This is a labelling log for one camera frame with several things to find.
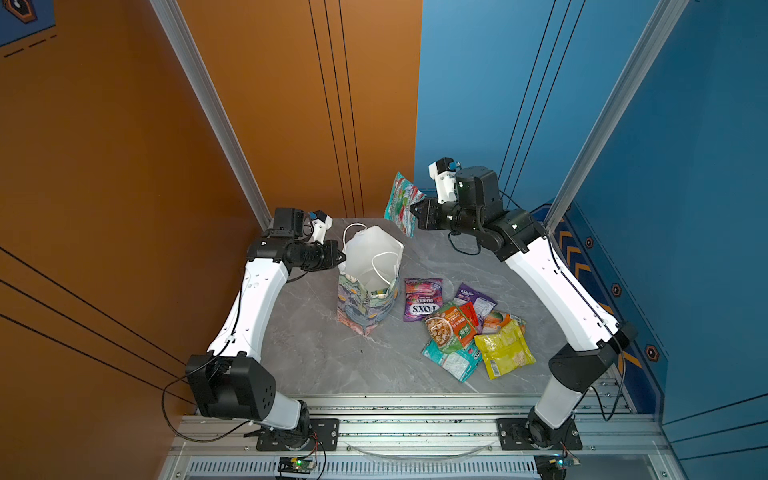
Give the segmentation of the teal Fox's fruit candy bag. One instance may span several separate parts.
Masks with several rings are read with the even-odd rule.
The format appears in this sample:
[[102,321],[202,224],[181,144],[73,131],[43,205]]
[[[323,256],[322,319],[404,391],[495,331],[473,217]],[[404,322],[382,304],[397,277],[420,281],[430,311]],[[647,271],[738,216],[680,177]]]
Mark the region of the teal Fox's fruit candy bag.
[[423,192],[398,172],[392,184],[384,218],[393,222],[407,237],[413,237],[417,219],[411,213],[410,207],[425,197]]

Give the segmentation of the floral paper gift bag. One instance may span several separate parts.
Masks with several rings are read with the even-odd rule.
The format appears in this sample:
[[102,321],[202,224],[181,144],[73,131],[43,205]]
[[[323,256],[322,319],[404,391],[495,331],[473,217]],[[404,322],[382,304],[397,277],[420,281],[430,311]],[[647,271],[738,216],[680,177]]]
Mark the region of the floral paper gift bag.
[[346,260],[339,266],[337,320],[368,336],[395,304],[404,245],[361,222],[346,226],[342,240]]

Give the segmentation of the yellow snack bag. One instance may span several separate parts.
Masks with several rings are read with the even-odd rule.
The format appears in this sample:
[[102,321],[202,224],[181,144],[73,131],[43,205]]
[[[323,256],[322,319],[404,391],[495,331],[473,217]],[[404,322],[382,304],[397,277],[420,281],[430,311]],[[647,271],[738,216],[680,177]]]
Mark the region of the yellow snack bag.
[[517,320],[512,319],[496,334],[476,335],[474,341],[490,380],[536,363]]

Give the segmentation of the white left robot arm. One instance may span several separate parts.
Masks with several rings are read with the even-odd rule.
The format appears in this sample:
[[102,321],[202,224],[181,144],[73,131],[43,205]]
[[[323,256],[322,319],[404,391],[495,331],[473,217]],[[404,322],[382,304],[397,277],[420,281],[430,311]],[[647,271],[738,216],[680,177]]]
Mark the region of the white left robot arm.
[[247,249],[241,286],[207,352],[189,358],[185,378],[201,415],[241,419],[304,443],[311,434],[306,404],[278,392],[261,363],[277,297],[290,273],[332,270],[346,260],[325,235],[333,219],[322,211],[276,210],[272,224]]

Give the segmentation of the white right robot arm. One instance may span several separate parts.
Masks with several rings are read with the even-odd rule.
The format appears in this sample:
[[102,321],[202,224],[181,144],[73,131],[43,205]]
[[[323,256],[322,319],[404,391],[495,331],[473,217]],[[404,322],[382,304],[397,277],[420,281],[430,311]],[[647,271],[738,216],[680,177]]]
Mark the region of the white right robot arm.
[[525,450],[579,448],[575,409],[590,387],[618,363],[637,336],[578,282],[556,253],[544,226],[528,211],[508,210],[496,173],[486,167],[457,167],[442,158],[429,166],[436,196],[410,211],[422,230],[473,236],[520,276],[562,329],[566,344],[549,361],[551,378],[525,421],[500,420],[502,446]]

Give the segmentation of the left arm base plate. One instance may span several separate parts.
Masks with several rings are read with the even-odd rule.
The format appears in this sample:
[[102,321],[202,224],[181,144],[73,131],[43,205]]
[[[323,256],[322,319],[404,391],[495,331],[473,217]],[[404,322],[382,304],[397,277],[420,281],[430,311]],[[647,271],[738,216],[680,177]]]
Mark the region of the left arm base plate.
[[301,420],[292,430],[268,428],[258,436],[256,449],[260,452],[321,452],[335,451],[338,446],[340,420],[328,417],[310,417]]

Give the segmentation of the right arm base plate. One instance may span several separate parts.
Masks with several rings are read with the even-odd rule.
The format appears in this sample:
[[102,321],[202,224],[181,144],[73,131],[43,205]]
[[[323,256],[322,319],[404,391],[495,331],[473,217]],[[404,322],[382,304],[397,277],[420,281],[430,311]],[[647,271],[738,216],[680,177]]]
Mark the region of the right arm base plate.
[[574,416],[557,429],[549,427],[541,420],[524,418],[499,418],[496,420],[496,427],[500,446],[504,451],[583,449]]

